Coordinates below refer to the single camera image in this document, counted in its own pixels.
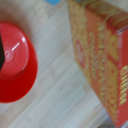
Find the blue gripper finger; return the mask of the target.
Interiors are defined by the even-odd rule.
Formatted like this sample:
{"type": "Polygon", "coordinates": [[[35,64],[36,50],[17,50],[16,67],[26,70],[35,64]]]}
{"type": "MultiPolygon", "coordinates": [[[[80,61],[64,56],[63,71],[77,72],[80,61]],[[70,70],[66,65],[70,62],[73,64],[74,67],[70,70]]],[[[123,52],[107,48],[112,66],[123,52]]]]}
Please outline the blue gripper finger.
{"type": "Polygon", "coordinates": [[[2,38],[0,34],[0,70],[2,69],[4,62],[5,62],[5,54],[4,54],[4,48],[3,48],[2,38]]]}

